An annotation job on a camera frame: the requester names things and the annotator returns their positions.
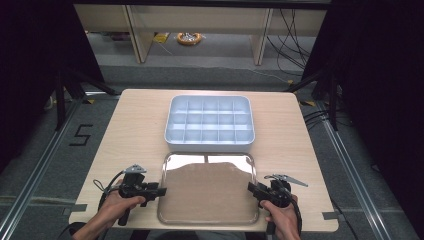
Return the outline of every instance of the wooden tabletop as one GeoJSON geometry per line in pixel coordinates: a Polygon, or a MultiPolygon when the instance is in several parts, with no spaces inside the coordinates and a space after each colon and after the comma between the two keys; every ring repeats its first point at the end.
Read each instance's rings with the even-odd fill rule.
{"type": "MultiPolygon", "coordinates": [[[[279,92],[125,90],[116,106],[76,204],[86,211],[73,212],[69,222],[87,222],[97,212],[101,192],[97,179],[107,185],[121,170],[139,164],[147,169],[146,182],[160,182],[166,155],[170,152],[164,131],[171,100],[177,95],[237,95],[249,98],[255,127],[251,147],[257,180],[269,185],[264,176],[286,174],[307,183],[291,184],[299,198],[303,231],[333,232],[337,220],[324,220],[324,212],[334,212],[296,96],[279,92]]],[[[268,212],[260,210],[256,223],[241,226],[166,225],[157,217],[158,200],[130,213],[126,228],[256,231],[266,229],[268,212]]]]}

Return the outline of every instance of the person's left hand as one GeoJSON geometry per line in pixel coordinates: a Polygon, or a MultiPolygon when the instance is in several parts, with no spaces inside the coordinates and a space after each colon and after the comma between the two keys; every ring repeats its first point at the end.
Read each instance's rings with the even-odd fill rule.
{"type": "Polygon", "coordinates": [[[97,214],[73,235],[73,239],[95,239],[104,230],[112,227],[116,220],[124,215],[126,209],[133,209],[145,201],[141,196],[122,198],[118,191],[110,192],[97,214]]]}

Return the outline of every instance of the tray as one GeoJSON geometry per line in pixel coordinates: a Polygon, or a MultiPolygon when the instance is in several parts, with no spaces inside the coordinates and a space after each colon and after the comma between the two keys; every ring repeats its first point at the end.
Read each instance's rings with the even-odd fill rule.
{"type": "Polygon", "coordinates": [[[253,158],[243,153],[170,153],[164,161],[158,218],[165,224],[228,226],[255,223],[253,158]]]}
{"type": "Polygon", "coordinates": [[[179,95],[171,101],[165,129],[171,151],[248,152],[254,139],[246,97],[179,95]]]}

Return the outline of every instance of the white compartment box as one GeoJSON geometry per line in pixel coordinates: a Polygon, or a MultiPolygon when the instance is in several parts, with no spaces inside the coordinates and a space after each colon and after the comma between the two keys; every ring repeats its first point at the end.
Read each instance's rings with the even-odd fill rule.
{"type": "Polygon", "coordinates": [[[250,101],[244,96],[176,96],[165,140],[171,151],[248,153],[255,140],[250,101]]]}

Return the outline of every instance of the hand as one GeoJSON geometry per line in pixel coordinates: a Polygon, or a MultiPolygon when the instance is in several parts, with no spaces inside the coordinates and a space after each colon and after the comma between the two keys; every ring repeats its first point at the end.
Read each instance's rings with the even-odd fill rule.
{"type": "Polygon", "coordinates": [[[118,191],[112,191],[107,196],[97,214],[72,236],[73,239],[95,239],[104,230],[112,227],[116,220],[124,215],[126,209],[133,209],[137,204],[144,203],[145,201],[146,199],[141,196],[122,198],[118,191]]]}
{"type": "MultiPolygon", "coordinates": [[[[293,200],[297,202],[297,196],[292,195],[293,200]]],[[[261,206],[271,213],[271,216],[266,217],[267,222],[274,222],[276,225],[275,235],[280,240],[298,240],[300,239],[297,230],[297,217],[294,211],[293,204],[285,208],[279,208],[268,200],[260,202],[261,206]]]]}

